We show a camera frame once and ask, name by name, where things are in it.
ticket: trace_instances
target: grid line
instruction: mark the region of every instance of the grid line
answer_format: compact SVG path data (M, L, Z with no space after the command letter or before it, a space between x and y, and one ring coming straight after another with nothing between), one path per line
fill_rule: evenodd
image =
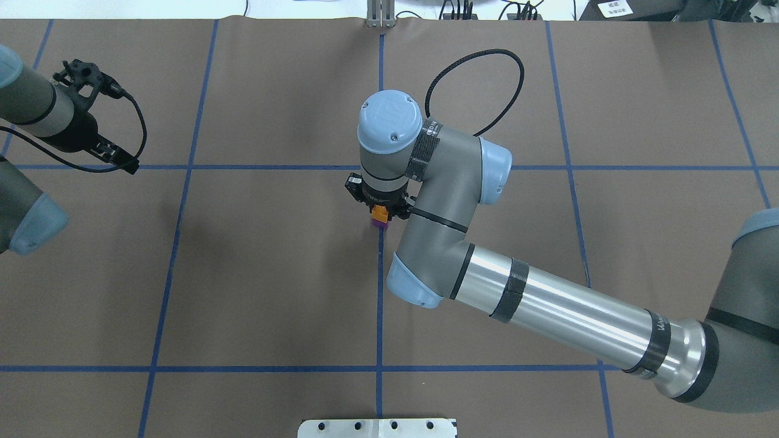
M46 25L46 32L44 32L44 38L41 40L41 46L38 48L38 53L35 54L35 62L33 62L33 70L38 70L38 64L41 63L41 58L44 55L44 49L46 48L46 43L48 42L48 36L51 33L51 28L54 26L54 20L50 19L48 24ZM16 125L11 124L11 129L15 129ZM2 147L2 155L3 157L5 155L8 155L8 149L11 147L11 133L8 132L5 134L5 144Z
M110 168L110 164L81 164L92 169ZM74 170L64 164L14 164L19 170ZM142 170L180 171L187 164L141 164ZM574 171L754 171L753 166L738 165L622 165L622 164L571 164ZM565 164L517 164L514 171L566 171ZM779 171L779 166L757 166L760 171ZM359 164L194 164L193 171L357 171Z
M606 371L619 367L603 365ZM0 373L148 373L151 366L2 365ZM303 366L157 366L155 373L559 373L600 371L596 364L540 365L303 365Z
M717 31L714 29L714 21L709 18L709 31L711 32L711 41L714 43L714 52L717 54L717 62L720 66L720 73L722 74L722 82L725 85L725 91L728 92L728 99L733 107L733 115L738 123L738 130L741 133L741 138L744 141L744 147L746 148L746 154L749 155L749 162L752 163L752 169L755 172L755 179L757 180L757 186L760 189L760 195L763 197L763 203L766 208L771 208L771 202L768 200L768 194L766 188L763 185L763 179L760 177L760 170L757 167L757 161L755 160L755 154L752 151L752 145L749 143L749 137L746 135L746 128L744 122L741 119L741 113L738 111L738 104L735 102L733 96L733 90L730 86L730 80L728 80L728 73L725 71L725 64L722 60L722 54L720 53L720 43L717 39Z
M562 97L560 95L560 82L557 75L557 65L555 62L555 49L552 43L552 27L549 21L545 21L547 45L549 47L549 63L552 67L552 82L555 85L555 99L557 100L557 115L560 120L560 135L562 136L562 148L566 156L566 167L568 171L568 184L571 192L571 201L573 203L573 216L576 220L576 233L579 237L579 251L584 265L584 276L587 279L587 287L592 287L590 280L590 267L587 262L587 247L584 245L584 231L582 229L581 215L579 212L579 200L576 197L576 181L573 177L573 162L571 161L571 152L568 144L568 132L566 130L566 118L562 110ZM608 399L608 387L606 385L606 375L604 363L597 360L597 373L601 385L601 398L603 399L603 411L606 421L606 430L608 437L614 438L614 423L612 421L612 408Z
M379 91L384 90L384 35L379 35ZM379 228L379 262L376 266L376 418L384 416L384 229Z
M156 376L157 361L160 358L160 344L162 342L162 332L165 325L165 316L167 313L167 303L171 295L171 283L173 281L173 267L176 263L178 254L178 241L181 238L182 218L189 194L189 183L192 179L192 166L195 163L195 152L197 151L197 139L200 131L200 120L203 117L203 107L206 103L206 92L208 91L208 76L211 72L211 61L213 60L213 48L217 40L217 31L219 30L219 20L213 21L211 30L211 43L208 49L208 59L206 60L206 71L203 74L203 87L200 90L200 102L195 119L195 129L192 133L192 145L189 151L189 162L187 163L187 174L184 177L184 189L182 190L182 201L178 207L178 217L176 219L176 231L173 235L173 247L171 249L171 260L167 267L167 278L165 280L165 291L162 296L162 306L160 307L160 319L157 323L157 334L154 338L154 350L152 352L151 366L149 369L149 379L146 383L146 395L143 399L143 410L141 411L141 420L138 427L138 438L143 438L146 433L146 420L149 418L149 406L151 405L151 396L154 389L154 377Z

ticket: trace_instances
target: sticker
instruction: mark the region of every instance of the sticker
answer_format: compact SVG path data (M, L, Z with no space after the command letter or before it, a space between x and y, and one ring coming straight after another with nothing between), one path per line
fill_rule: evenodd
M597 7L601 9L604 17L626 16L633 13L627 0L616 0L615 2L598 3Z

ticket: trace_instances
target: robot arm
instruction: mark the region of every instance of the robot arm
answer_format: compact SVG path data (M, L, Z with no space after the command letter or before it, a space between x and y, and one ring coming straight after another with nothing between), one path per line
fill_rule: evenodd
M54 81L49 82L25 65L13 50L0 44L0 118L57 150L85 150L115 166L83 168L62 160L13 129L0 126L0 131L13 133L72 168L96 173L122 169L135 174L138 156L146 143L146 125L135 99L92 63L76 59L63 65L65 69L55 73ZM80 94L85 86L92 87L89 96ZM89 113L98 94L114 99L126 97L135 106L143 140L134 156L98 133L97 122ZM67 223L68 216L62 208L0 155L0 253L11 249L21 255L29 254Z
M347 188L371 208L409 215L388 288L418 306L448 297L652 380L698 408L779 408L779 209L750 218L705 321L670 320L465 240L476 206L494 203L508 150L429 118L396 90L360 113L361 175ZM407 198L408 179L422 182Z

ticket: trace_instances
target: floor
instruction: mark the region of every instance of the floor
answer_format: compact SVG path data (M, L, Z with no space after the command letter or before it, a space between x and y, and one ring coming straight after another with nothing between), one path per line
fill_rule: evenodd
M33 255L0 256L0 436L295 436L305 419L377 416L453 418L465 437L774 436L775 413L698 411L460 303L384 288L404 223L372 227L343 189L358 109L381 89L422 101L485 48L515 51L527 77L485 134L514 168L472 242L702 319L741 223L779 204L779 27L514 24L1 22L46 76L96 62L150 141L130 176L0 139L71 217ZM515 68L469 62L432 114L475 132ZM137 144L127 102L92 112Z

